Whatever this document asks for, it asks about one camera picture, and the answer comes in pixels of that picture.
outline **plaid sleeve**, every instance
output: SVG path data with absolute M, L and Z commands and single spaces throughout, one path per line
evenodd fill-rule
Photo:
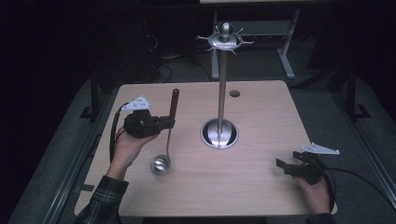
M 103 176 L 90 203 L 78 214 L 75 223 L 119 223 L 119 207 L 128 182 Z

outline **wire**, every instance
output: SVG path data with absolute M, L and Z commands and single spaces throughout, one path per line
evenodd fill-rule
M 149 49 L 148 51 L 150 51 L 151 53 L 154 53 L 154 50 L 158 47 L 158 39 L 157 37 L 155 37 L 154 35 L 146 35 L 146 37 L 152 38 L 154 39 L 155 43 L 154 43 L 154 47 L 152 47 L 152 49 Z
M 168 67 L 168 66 L 162 64 L 162 63 L 160 63 L 160 66 L 166 68 L 166 69 L 169 71 L 169 78 L 167 78 L 167 79 L 164 79 L 163 75 L 159 72 L 159 73 L 160 73 L 161 81 L 162 81 L 163 83 L 170 82 L 170 80 L 171 80 L 171 78 L 172 78 L 172 75 L 173 75 L 172 69 L 171 69 L 170 67 Z
M 113 161 L 114 156 L 114 149 L 116 145 L 116 130 L 117 130 L 117 123 L 119 122 L 120 112 L 122 107 L 128 105 L 129 103 L 125 103 L 117 110 L 116 114 L 114 115 L 113 123 L 111 125 L 110 131 L 110 143 L 109 143 L 109 150 L 110 150 L 110 162 Z
M 376 187 L 372 182 L 370 182 L 368 179 L 364 178 L 363 176 L 358 175 L 358 174 L 355 174 L 355 173 L 350 172 L 350 171 L 348 171 L 348 170 L 344 170 L 344 169 L 327 168 L 327 170 L 330 170 L 330 171 L 338 171 L 338 172 L 344 172 L 344 173 L 348 173 L 348 174 L 350 174 L 350 175 L 354 175 L 354 176 L 360 178 L 361 180 L 363 180 L 364 182 L 366 182 L 367 184 L 369 184 L 372 188 L 374 188 L 374 189 L 385 199 L 385 201 L 390 205 L 390 207 L 393 208 L 393 204 L 392 204 L 392 202 L 390 201 L 390 199 L 387 197 L 387 195 L 385 195 L 378 187 Z
M 117 142 L 117 139 L 119 139 L 119 137 L 123 134 L 123 133 L 125 133 L 125 129 L 119 134 L 119 135 L 117 135 L 117 137 L 116 137 L 116 142 Z
M 205 71 L 209 81 L 212 81 L 212 76 L 210 76 L 210 74 L 207 72 L 206 68 L 204 68 L 201 64 L 199 64 L 198 62 L 195 62 L 193 60 L 176 61 L 175 59 L 173 59 L 173 60 L 168 60 L 165 63 L 193 63 L 193 64 L 201 67 Z
M 337 194 L 338 186 L 337 186 L 337 184 L 335 182 L 335 177 L 334 177 L 333 171 L 330 170 L 329 173 L 332 176 L 332 195 L 333 195 L 333 197 L 335 199 L 335 195 Z

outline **hand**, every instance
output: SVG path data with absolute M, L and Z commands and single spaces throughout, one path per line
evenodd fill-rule
M 313 214 L 330 213 L 330 197 L 329 191 L 324 180 L 321 176 L 318 183 L 314 185 L 308 184 L 303 178 L 293 178 L 303 191 L 305 202 L 311 209 Z
M 126 170 L 137 158 L 142 147 L 157 136 L 135 138 L 126 133 L 123 127 L 119 128 L 113 161 L 110 163 L 106 175 L 123 180 Z

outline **white tag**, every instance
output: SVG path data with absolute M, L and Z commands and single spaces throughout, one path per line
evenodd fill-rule
M 128 105 L 124 105 L 121 110 L 144 110 L 150 109 L 151 105 L 144 95 L 132 100 Z
M 316 154 L 333 154 L 333 155 L 340 155 L 340 151 L 338 149 L 330 149 L 327 147 L 322 147 L 320 145 L 315 145 L 312 143 L 311 146 L 305 146 L 301 148 L 302 151 L 316 153 Z

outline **wooden tabletop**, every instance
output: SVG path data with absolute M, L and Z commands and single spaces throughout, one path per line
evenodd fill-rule
M 150 171 L 151 160 L 164 154 L 167 130 L 142 149 L 128 170 L 130 183 L 120 205 L 121 216 L 283 216 L 308 214 L 303 195 L 276 158 L 297 163 L 292 151 L 309 145 L 309 139 L 282 81 L 227 82 L 224 118 L 239 130 L 239 139 L 228 149 L 207 147 L 201 127 L 218 115 L 219 83 L 124 85 L 113 105 L 95 153 L 86 185 L 97 186 L 109 165 L 108 141 L 114 114 L 140 95 L 150 102 L 152 116 L 166 116 L 172 89 L 180 90 L 176 124 L 167 175 Z M 240 91 L 233 98 L 229 91 Z M 118 127 L 131 113 L 120 114 Z M 75 212 L 88 204 L 92 192 L 82 191 Z

